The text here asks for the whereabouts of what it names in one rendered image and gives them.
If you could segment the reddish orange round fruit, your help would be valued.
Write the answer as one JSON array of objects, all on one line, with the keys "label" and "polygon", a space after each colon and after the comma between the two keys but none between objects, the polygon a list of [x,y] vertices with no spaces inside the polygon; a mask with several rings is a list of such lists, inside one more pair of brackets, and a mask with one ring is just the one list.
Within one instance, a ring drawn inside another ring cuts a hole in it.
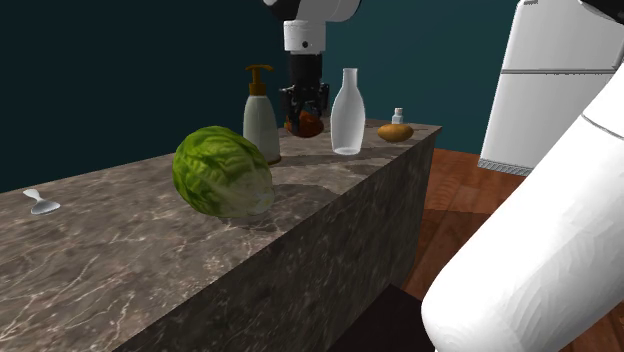
[{"label": "reddish orange round fruit", "polygon": [[324,130],[323,122],[316,116],[302,110],[299,116],[298,133],[293,133],[289,118],[284,122],[284,128],[292,135],[301,138],[312,138],[319,135]]}]

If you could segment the clear glass bottle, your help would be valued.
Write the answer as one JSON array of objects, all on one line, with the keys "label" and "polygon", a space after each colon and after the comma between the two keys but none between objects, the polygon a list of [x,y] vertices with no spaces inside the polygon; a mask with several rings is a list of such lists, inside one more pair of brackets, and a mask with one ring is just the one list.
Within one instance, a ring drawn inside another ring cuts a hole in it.
[{"label": "clear glass bottle", "polygon": [[342,86],[334,100],[331,116],[332,150],[339,155],[356,155],[365,130],[365,106],[358,88],[358,69],[344,68]]}]

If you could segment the white refrigerator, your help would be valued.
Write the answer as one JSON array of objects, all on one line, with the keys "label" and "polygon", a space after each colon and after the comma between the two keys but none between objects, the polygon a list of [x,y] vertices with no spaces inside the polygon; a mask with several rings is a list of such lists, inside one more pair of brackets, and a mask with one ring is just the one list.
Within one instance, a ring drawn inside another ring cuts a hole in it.
[{"label": "white refrigerator", "polygon": [[528,175],[624,61],[624,25],[581,0],[519,0],[478,165]]}]

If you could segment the silver spoon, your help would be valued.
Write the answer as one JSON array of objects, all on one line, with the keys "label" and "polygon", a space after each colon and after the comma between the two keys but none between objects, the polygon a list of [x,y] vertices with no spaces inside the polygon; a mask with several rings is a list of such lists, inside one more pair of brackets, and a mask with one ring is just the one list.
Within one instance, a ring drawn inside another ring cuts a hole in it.
[{"label": "silver spoon", "polygon": [[31,208],[32,215],[43,215],[53,212],[61,207],[58,202],[46,200],[41,197],[40,193],[36,189],[26,189],[23,194],[36,201],[35,205]]}]

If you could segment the white soap dispenser, orange pump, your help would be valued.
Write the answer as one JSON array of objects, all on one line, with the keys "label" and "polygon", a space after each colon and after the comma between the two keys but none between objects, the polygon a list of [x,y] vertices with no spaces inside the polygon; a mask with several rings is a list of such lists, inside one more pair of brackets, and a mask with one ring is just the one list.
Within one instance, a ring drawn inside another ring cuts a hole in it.
[{"label": "white soap dispenser, orange pump", "polygon": [[275,113],[267,96],[266,84],[261,79],[261,70],[273,71],[270,65],[254,64],[246,67],[252,74],[249,96],[243,115],[243,136],[253,143],[266,162],[276,164],[281,160],[279,133]]}]

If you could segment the green lettuce head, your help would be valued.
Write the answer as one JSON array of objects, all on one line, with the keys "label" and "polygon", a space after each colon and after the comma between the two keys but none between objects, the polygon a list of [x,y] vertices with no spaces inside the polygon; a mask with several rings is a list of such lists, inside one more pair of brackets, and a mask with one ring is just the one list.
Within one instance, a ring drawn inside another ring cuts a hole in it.
[{"label": "green lettuce head", "polygon": [[221,126],[203,127],[185,137],[173,158],[172,180],[193,209],[220,218],[262,214],[275,199],[262,153]]}]

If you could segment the brown potato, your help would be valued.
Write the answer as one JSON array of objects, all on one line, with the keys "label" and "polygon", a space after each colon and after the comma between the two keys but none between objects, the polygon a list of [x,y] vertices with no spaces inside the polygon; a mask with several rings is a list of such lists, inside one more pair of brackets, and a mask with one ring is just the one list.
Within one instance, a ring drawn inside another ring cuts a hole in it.
[{"label": "brown potato", "polygon": [[377,134],[387,142],[402,142],[409,139],[414,129],[407,124],[385,124],[378,128]]}]

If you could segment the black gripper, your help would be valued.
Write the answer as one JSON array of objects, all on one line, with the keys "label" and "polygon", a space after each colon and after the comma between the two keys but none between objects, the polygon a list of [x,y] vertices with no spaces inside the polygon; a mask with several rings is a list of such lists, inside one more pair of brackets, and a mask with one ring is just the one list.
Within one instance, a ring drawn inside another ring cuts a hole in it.
[{"label": "black gripper", "polygon": [[290,87],[279,90],[281,104],[291,131],[299,130],[300,102],[311,100],[310,109],[322,117],[329,101],[329,85],[321,83],[321,54],[290,54]]}]

